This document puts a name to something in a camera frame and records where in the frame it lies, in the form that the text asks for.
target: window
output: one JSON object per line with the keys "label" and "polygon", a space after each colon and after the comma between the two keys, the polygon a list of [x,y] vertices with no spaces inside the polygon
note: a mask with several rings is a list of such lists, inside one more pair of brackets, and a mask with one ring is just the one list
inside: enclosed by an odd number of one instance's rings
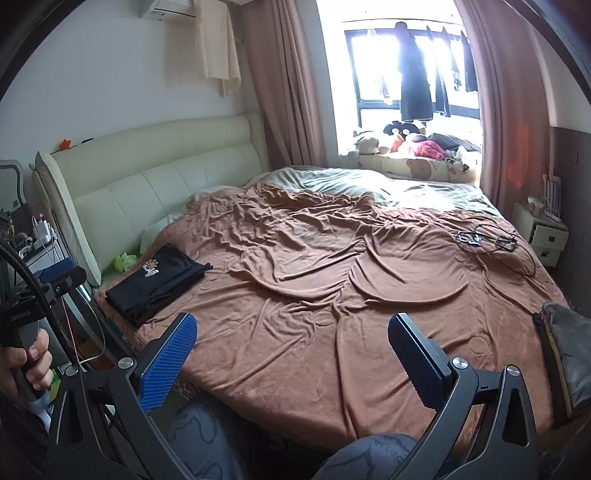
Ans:
{"label": "window", "polygon": [[[478,120],[480,119],[478,93],[467,92],[463,85],[459,90],[454,89],[450,52],[441,38],[441,27],[441,25],[439,27],[431,25],[435,37],[431,42],[426,29],[413,30],[409,25],[409,31],[414,34],[425,58],[427,80],[431,86],[431,101],[435,103],[437,62],[437,66],[443,72],[452,118],[465,117]],[[459,35],[449,35],[452,39],[451,54],[456,59],[463,83],[465,73],[462,43]],[[345,36],[353,70],[359,126],[362,129],[381,130],[387,123],[401,118],[402,77],[398,72],[398,39],[394,36],[393,28],[346,30]]]}

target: finger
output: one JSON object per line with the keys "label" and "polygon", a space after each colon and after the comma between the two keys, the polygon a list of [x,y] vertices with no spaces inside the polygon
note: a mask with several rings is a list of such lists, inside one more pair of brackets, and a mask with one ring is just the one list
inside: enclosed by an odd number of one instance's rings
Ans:
{"label": "finger", "polygon": [[45,377],[47,371],[51,367],[52,360],[51,353],[45,352],[45,355],[37,360],[35,366],[27,372],[27,380],[29,380],[30,383],[35,383]]}
{"label": "finger", "polygon": [[53,370],[48,370],[45,376],[36,383],[33,383],[35,390],[47,390],[53,381]]}
{"label": "finger", "polygon": [[8,368],[22,367],[27,363],[27,353],[24,348],[8,346],[0,349],[0,365]]}
{"label": "finger", "polygon": [[44,329],[39,329],[37,340],[29,347],[29,357],[35,361],[42,357],[49,347],[49,335]]}

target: nightstand drawer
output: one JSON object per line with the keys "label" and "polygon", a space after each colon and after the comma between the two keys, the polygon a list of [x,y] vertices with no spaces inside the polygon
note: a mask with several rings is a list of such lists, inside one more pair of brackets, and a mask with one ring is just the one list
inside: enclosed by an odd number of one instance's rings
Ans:
{"label": "nightstand drawer", "polygon": [[534,247],[534,252],[540,259],[540,263],[545,267],[555,267],[560,258],[560,250],[551,248]]}
{"label": "nightstand drawer", "polygon": [[538,225],[535,228],[534,237],[531,241],[531,244],[534,247],[545,249],[551,248],[552,250],[558,250],[561,252],[564,250],[564,246],[566,245],[568,238],[568,232]]}

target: leg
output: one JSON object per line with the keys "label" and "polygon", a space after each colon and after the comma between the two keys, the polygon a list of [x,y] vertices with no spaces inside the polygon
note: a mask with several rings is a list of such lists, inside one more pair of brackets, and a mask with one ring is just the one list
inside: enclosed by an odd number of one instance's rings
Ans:
{"label": "leg", "polygon": [[207,392],[202,391],[178,412],[167,439],[196,478],[260,478],[261,432]]}
{"label": "leg", "polygon": [[372,435],[330,457],[312,480],[388,480],[416,444],[407,435]]}

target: pink curtain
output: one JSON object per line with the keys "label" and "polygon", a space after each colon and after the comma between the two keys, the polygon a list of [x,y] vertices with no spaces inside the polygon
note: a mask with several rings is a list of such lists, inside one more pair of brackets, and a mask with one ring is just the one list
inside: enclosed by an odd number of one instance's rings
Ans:
{"label": "pink curtain", "polygon": [[472,46],[484,131],[480,187],[507,217],[549,163],[544,82],[526,22],[503,0],[455,0]]}
{"label": "pink curtain", "polygon": [[311,63],[294,0],[254,0],[241,11],[272,166],[326,166]]}

